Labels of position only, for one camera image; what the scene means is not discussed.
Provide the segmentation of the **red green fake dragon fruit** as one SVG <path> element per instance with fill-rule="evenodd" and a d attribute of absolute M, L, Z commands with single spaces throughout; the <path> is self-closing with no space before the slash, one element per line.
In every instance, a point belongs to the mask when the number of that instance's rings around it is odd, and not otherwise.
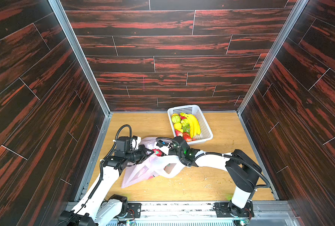
<path fill-rule="evenodd" d="M 162 156 L 166 155 L 163 151 L 161 151 L 159 149 L 153 149 L 153 151 L 154 151 L 154 154 L 158 157 L 162 157 Z"/>

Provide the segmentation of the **pink plastic bag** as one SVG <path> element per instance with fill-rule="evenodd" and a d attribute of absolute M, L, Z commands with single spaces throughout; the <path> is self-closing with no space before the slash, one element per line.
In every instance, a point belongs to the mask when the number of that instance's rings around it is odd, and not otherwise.
<path fill-rule="evenodd" d="M 166 155 L 158 157 L 155 154 L 150 156 L 141 164 L 129 166 L 125 170 L 125 175 L 121 184 L 122 188 L 129 187 L 136 183 L 152 179 L 157 176 L 173 178 L 178 175 L 185 165 L 183 165 L 176 155 L 169 155 L 167 147 L 159 148 L 155 137 L 145 137 L 141 144 L 147 149 L 159 149 Z"/>

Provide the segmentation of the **small green fake fruit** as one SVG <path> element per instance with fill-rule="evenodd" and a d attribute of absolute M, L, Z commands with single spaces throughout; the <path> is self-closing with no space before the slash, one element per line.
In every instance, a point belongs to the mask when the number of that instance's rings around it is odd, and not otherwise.
<path fill-rule="evenodd" d="M 187 126 L 189 126 L 189 125 L 190 125 L 190 124 L 189 124 L 189 120 L 188 120 L 187 118 L 182 119 L 182 120 L 181 120 L 181 125 L 182 125 L 182 127 L 187 127 Z"/>

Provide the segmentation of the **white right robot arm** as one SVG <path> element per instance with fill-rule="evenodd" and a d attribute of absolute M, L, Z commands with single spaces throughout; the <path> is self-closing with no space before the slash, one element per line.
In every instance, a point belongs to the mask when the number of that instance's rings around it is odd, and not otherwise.
<path fill-rule="evenodd" d="M 159 146 L 167 146 L 168 155 L 176 156 L 184 167 L 210 167 L 228 172 L 236 186 L 226 208 L 231 216 L 251 219 L 255 191 L 270 188 L 261 167 L 242 150 L 236 149 L 232 153 L 205 152 L 191 148 L 182 137 L 157 138 L 156 141 Z"/>

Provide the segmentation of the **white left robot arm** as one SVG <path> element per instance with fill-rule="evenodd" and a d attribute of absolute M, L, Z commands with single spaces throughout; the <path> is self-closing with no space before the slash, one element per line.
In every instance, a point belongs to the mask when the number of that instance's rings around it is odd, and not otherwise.
<path fill-rule="evenodd" d="M 134 213 L 128 209 L 125 196 L 113 195 L 104 206 L 101 205 L 128 164 L 141 164 L 153 154 L 153 150 L 140 145 L 134 151 L 116 150 L 115 155 L 107 155 L 100 161 L 99 178 L 71 211 L 63 211 L 57 225 L 106 226 L 113 218 L 133 218 Z"/>

